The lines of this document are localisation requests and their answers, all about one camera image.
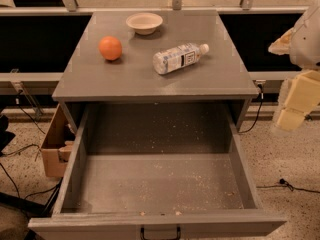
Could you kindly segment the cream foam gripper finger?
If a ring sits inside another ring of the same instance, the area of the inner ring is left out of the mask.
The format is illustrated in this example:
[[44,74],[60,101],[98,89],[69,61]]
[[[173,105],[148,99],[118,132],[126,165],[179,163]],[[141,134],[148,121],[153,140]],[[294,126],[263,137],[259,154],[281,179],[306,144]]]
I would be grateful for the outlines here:
[[294,131],[320,103],[320,72],[304,70],[284,81],[278,103],[275,126],[282,131]]

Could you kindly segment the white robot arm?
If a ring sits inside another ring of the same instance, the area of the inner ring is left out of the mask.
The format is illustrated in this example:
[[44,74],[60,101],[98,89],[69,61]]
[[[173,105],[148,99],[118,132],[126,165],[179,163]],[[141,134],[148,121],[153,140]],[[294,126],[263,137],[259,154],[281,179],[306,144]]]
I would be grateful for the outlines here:
[[268,51],[289,55],[301,68],[281,85],[278,107],[273,115],[273,132],[289,133],[299,128],[320,103],[320,0],[316,0]]

